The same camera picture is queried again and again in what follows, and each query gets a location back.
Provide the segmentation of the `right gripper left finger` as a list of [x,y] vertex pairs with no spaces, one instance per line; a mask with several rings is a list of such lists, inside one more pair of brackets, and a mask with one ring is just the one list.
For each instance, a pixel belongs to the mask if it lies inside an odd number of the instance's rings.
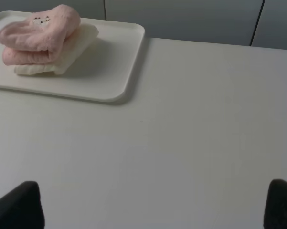
[[25,181],[0,198],[0,229],[43,229],[39,185]]

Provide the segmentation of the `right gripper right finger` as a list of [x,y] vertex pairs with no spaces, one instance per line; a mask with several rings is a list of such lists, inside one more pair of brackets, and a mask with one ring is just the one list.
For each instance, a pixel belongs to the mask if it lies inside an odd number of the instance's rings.
[[269,185],[263,227],[287,229],[287,182],[282,179],[274,179]]

